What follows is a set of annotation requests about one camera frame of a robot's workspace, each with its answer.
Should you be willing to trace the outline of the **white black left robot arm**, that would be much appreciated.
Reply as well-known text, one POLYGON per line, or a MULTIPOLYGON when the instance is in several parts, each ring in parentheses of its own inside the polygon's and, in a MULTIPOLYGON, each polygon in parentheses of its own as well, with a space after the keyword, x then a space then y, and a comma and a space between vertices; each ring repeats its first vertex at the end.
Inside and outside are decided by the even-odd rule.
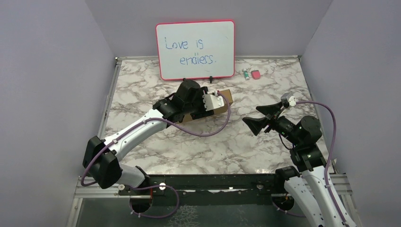
POLYGON ((102 189, 118 183, 131 186, 137 194, 145 193, 149 183, 145 172, 120 162, 144 140, 174 123, 181 123, 187 114, 208 114, 204 102, 207 94, 207 87, 185 79, 176 92, 156 101, 135 123, 104 139, 92 137, 84 154, 82 176, 90 175, 102 189))

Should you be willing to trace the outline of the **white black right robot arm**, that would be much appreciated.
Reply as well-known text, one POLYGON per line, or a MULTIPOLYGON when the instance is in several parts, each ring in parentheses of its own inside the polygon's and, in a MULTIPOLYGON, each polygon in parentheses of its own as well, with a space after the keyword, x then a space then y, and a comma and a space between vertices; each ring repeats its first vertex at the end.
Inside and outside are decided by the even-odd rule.
POLYGON ((278 192, 288 192, 314 227, 355 227, 347 213, 328 173, 328 163, 317 146, 322 136, 317 118, 306 115, 294 124, 282 115, 296 102, 280 102, 258 106, 262 118, 244 117, 243 122, 254 135, 261 131, 276 131, 291 144, 293 166, 277 169, 273 187, 278 192))

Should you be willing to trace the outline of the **brown cardboard box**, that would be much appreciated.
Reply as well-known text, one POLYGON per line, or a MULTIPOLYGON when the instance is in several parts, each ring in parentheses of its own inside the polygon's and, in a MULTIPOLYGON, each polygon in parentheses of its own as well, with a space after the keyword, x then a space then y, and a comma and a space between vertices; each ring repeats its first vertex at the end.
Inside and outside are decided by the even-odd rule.
MULTIPOLYGON (((228 99, 229 106, 231 106, 231 104, 234 101, 233 101, 233 97, 232 97, 230 89, 221 90, 220 93, 222 93, 222 95, 228 99)), ((181 123, 195 121, 195 120, 202 119, 202 118, 205 118, 205 117, 219 115, 219 114, 223 114, 223 113, 227 112, 228 111, 227 104, 225 104, 225 102, 223 101, 223 98, 221 98, 220 100, 223 102, 224 106, 219 107, 219 108, 214 109, 214 110, 210 110, 210 111, 204 112, 204 113, 186 114, 181 123)))

